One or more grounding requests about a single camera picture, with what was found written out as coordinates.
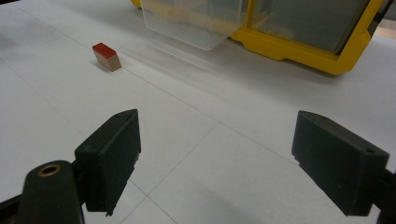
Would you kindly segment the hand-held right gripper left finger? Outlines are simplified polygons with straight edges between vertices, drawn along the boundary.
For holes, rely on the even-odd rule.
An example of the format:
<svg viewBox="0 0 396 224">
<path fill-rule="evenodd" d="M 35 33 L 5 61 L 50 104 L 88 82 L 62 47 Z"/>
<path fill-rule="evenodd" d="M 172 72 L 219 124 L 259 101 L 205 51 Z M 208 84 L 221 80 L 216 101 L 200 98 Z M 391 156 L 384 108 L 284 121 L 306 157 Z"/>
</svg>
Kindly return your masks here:
<svg viewBox="0 0 396 224">
<path fill-rule="evenodd" d="M 110 117 L 75 150 L 80 196 L 89 212 L 113 215 L 140 153 L 136 109 Z"/>
</svg>

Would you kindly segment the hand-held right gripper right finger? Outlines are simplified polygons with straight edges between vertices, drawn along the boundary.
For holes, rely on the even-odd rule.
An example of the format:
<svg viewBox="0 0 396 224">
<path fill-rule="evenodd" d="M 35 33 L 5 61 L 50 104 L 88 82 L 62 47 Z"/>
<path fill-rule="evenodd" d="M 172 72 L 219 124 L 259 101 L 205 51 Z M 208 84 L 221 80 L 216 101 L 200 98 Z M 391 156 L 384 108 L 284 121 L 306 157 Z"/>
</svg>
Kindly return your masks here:
<svg viewBox="0 0 396 224">
<path fill-rule="evenodd" d="M 347 216 L 389 214 L 389 154 L 337 122 L 299 111 L 291 154 Z"/>
</svg>

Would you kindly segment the red-topped wooden block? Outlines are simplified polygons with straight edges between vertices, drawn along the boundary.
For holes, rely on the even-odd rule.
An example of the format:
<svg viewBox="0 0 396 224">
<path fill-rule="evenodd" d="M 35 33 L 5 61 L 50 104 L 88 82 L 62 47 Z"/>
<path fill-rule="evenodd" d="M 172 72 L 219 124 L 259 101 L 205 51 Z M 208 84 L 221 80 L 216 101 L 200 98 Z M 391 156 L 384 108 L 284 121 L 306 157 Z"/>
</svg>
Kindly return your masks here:
<svg viewBox="0 0 396 224">
<path fill-rule="evenodd" d="M 104 43 L 98 43 L 92 47 L 93 53 L 106 69 L 113 72 L 121 68 L 120 58 L 117 52 Z"/>
</svg>

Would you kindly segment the yellow drawer cabinet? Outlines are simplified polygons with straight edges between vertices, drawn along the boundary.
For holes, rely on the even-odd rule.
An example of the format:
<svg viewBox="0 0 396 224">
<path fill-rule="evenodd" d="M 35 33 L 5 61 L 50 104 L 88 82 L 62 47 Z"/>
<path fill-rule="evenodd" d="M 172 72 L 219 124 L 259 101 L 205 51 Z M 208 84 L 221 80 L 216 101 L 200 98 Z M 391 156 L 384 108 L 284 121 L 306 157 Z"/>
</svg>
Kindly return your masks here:
<svg viewBox="0 0 396 224">
<path fill-rule="evenodd" d="M 139 0 L 130 1 L 142 10 Z M 247 1 L 243 26 L 228 38 L 247 50 L 273 60 L 290 60 L 337 76 L 354 67 L 393 2 L 394 0 L 369 0 L 346 44 L 335 54 L 254 29 L 251 23 L 256 0 Z"/>
</svg>

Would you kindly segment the clear plastic drawer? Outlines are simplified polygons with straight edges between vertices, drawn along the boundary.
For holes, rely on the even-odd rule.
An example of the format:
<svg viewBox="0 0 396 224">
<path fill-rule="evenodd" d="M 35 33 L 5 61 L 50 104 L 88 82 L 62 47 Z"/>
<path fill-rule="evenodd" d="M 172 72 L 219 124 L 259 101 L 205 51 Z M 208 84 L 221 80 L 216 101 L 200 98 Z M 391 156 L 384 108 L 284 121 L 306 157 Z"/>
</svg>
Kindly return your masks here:
<svg viewBox="0 0 396 224">
<path fill-rule="evenodd" d="M 330 53 L 346 44 L 369 0 L 256 0 L 252 27 Z"/>
<path fill-rule="evenodd" d="M 244 24 L 248 0 L 139 0 L 146 26 L 211 50 Z"/>
</svg>

